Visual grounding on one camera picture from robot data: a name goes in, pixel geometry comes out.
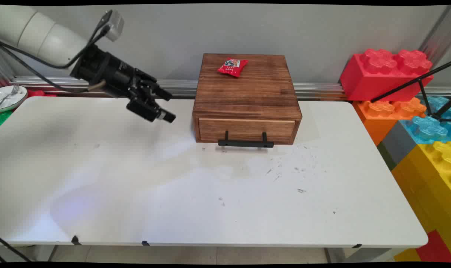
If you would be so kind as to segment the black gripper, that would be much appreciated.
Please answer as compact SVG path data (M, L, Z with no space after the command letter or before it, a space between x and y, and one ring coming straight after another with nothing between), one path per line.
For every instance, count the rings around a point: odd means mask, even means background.
M140 88L147 96L155 95L166 101L172 98L172 94L160 87L156 78L102 51L96 45L86 49L70 75L87 81L91 86L104 81L102 91L115 98L131 98L131 87ZM153 98L132 97L127 109L149 122L163 120L172 123L176 119L175 114L161 108Z

